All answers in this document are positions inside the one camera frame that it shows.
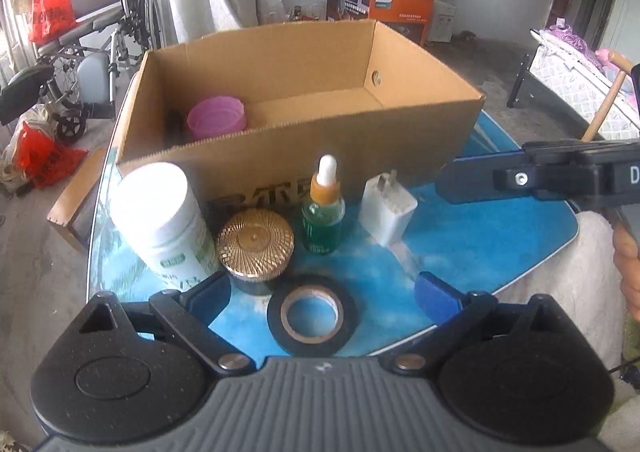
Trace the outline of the person right hand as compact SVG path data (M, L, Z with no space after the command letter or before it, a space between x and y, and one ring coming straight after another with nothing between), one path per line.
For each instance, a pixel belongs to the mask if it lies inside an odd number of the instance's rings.
M620 289L625 297L627 310L640 321L640 261L639 246L627 229L618 224L614 229L614 264L622 276Z

